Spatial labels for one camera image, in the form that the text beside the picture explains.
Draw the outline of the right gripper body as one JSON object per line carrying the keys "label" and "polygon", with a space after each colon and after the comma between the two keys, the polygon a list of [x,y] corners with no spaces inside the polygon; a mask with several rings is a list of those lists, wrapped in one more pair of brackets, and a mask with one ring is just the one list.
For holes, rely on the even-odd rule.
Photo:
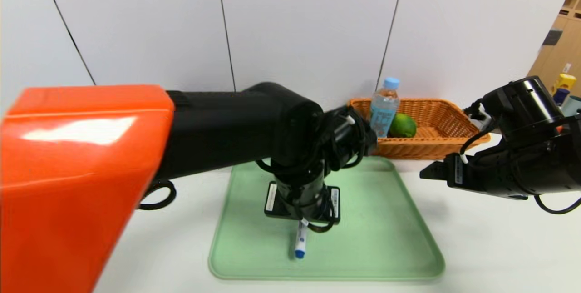
{"label": "right gripper body", "polygon": [[459,154],[445,158],[448,187],[496,197],[517,197],[510,171],[498,165],[465,164]]}

